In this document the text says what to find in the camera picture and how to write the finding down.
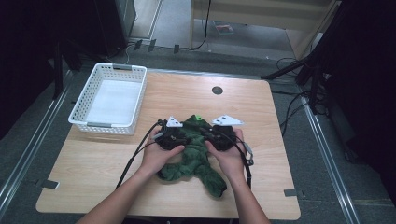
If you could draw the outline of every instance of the green fabric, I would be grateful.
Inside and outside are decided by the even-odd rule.
[[[173,181],[182,176],[197,176],[206,189],[214,197],[221,197],[227,185],[223,178],[210,167],[207,159],[207,148],[205,139],[201,136],[200,127],[211,127],[199,116],[191,116],[185,122],[180,131],[191,139],[190,143],[182,152],[182,161],[179,163],[168,163],[158,173],[158,177]]]

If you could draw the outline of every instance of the basket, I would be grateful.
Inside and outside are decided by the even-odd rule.
[[[83,132],[134,134],[147,85],[147,68],[98,63],[78,97],[69,122]]]

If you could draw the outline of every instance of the wooden desk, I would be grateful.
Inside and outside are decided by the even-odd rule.
[[[336,0],[212,0],[209,19],[286,30],[297,59],[332,21]],[[191,1],[190,47],[194,19],[205,20],[208,0]]]
[[[220,86],[223,94],[212,93]],[[297,219],[300,208],[294,189],[274,101],[263,80],[148,73],[148,85],[134,135],[82,133],[72,127],[49,179],[57,189],[43,189],[36,209],[43,213],[87,213],[117,185],[137,145],[158,119],[173,115],[183,121],[198,114],[211,121],[227,114],[245,122],[246,142],[252,147],[255,164],[250,167],[252,190],[271,219]],[[139,166],[143,153],[134,160],[128,178]],[[226,180],[213,156],[209,160]],[[196,177],[176,182],[154,176],[134,207],[133,216],[238,217],[233,192],[228,189],[213,198]]]

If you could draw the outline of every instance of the gray carpet floor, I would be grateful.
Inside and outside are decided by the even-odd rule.
[[[129,56],[128,64],[143,65],[147,68],[233,74],[241,78],[259,78],[260,75],[269,75],[277,70],[276,61],[271,60],[191,51],[174,54],[172,49],[155,49],[148,53],[145,46],[136,51],[130,48]],[[80,71],[73,71],[74,78],[64,103],[49,127],[8,210],[0,220],[1,223],[74,223],[81,217],[76,214],[38,213],[35,210],[35,203],[41,188],[36,187],[35,182],[37,179],[46,179],[50,174],[71,127],[67,118],[94,65],[94,62],[84,57],[82,59],[83,67]],[[120,53],[110,60],[114,63],[125,63],[127,57]],[[299,87],[293,82],[293,75],[285,75],[270,81],[270,85],[273,91],[296,93],[299,91]],[[51,104],[53,89],[51,85],[43,91],[8,135],[0,141],[0,164],[3,167],[0,170],[1,184],[7,180]],[[273,93],[273,97],[279,122],[282,122],[293,96]],[[297,101],[292,108],[300,104],[301,102]],[[361,223],[396,223],[395,207],[390,203],[378,175],[365,164],[352,164],[346,161],[331,121],[325,116],[318,118],[328,137],[334,159],[355,203]],[[273,220],[273,223],[346,223],[304,110],[300,110],[290,119],[284,143],[302,215],[296,221]]]

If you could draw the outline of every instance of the person's left hand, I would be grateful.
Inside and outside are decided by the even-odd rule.
[[[178,153],[184,150],[184,146],[178,146],[172,150],[165,150],[160,147],[154,140],[151,139],[159,130],[154,130],[150,133],[146,148],[144,149],[144,155],[142,164],[139,170],[149,172],[151,175],[159,172],[166,164],[166,162],[176,156]]]

